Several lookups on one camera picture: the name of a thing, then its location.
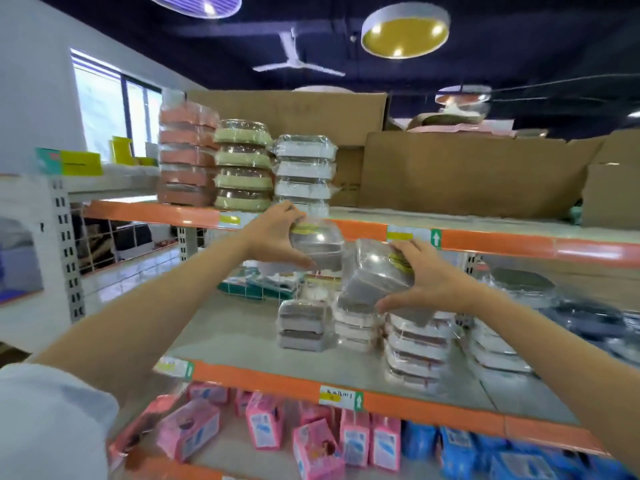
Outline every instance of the window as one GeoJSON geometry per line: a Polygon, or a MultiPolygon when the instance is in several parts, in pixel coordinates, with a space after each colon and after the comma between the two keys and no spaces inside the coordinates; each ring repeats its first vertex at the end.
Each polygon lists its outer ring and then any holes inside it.
{"type": "Polygon", "coordinates": [[[71,60],[87,150],[110,162],[109,140],[126,136],[133,141],[133,155],[146,156],[146,143],[157,143],[160,88],[75,50],[71,60]]]}

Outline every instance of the fan blade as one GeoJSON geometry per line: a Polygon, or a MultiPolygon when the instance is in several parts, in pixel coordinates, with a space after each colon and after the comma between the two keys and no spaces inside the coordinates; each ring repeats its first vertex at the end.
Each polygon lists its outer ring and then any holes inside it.
{"type": "Polygon", "coordinates": [[[253,70],[256,72],[264,72],[267,70],[285,69],[287,67],[291,67],[291,66],[286,62],[283,62],[280,64],[265,64],[263,66],[256,66],[253,68],[253,70]]]}
{"type": "Polygon", "coordinates": [[[331,74],[331,75],[339,75],[340,77],[345,76],[346,74],[344,72],[340,72],[337,70],[333,70],[333,69],[328,69],[327,67],[322,67],[322,66],[317,66],[315,64],[302,64],[302,69],[311,69],[311,70],[316,70],[318,72],[324,72],[325,74],[331,74]]]}
{"type": "Polygon", "coordinates": [[[282,42],[282,48],[288,61],[297,61],[300,59],[298,51],[296,50],[296,41],[293,39],[291,32],[280,32],[280,42],[282,42]]]}

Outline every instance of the right arm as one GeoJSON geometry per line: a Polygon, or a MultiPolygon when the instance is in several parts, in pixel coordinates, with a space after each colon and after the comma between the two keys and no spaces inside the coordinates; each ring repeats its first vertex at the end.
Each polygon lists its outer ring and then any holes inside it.
{"type": "Polygon", "coordinates": [[[446,263],[430,244],[393,243],[411,263],[415,286],[378,302],[475,315],[498,333],[616,459],[640,474],[640,371],[611,357],[506,293],[446,263]]]}

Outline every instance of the hand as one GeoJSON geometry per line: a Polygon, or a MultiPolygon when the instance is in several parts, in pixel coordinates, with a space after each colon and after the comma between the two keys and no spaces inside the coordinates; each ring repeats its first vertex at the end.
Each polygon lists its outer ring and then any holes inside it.
{"type": "Polygon", "coordinates": [[[402,252],[415,275],[413,287],[382,298],[376,308],[380,313],[404,306],[417,306],[455,313],[474,313],[474,306],[482,286],[462,270],[438,256],[437,250],[427,242],[394,241],[395,249],[402,252]]]}
{"type": "Polygon", "coordinates": [[[245,240],[247,259],[290,262],[304,269],[313,269],[313,259],[293,249],[289,241],[289,229],[304,216],[304,212],[286,200],[249,222],[237,236],[245,240]]]}

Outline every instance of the ceiling fan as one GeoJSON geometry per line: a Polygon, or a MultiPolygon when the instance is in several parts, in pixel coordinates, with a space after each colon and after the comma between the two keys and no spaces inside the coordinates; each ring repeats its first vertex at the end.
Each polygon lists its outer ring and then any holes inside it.
{"type": "Polygon", "coordinates": [[[280,42],[284,48],[284,53],[287,56],[287,61],[280,64],[265,64],[263,66],[256,66],[253,68],[256,72],[265,72],[268,70],[276,69],[309,69],[318,72],[324,72],[325,74],[338,75],[340,77],[345,76],[344,72],[322,67],[316,64],[307,64],[300,60],[298,51],[296,50],[296,33],[293,29],[290,32],[280,32],[280,42]]]}

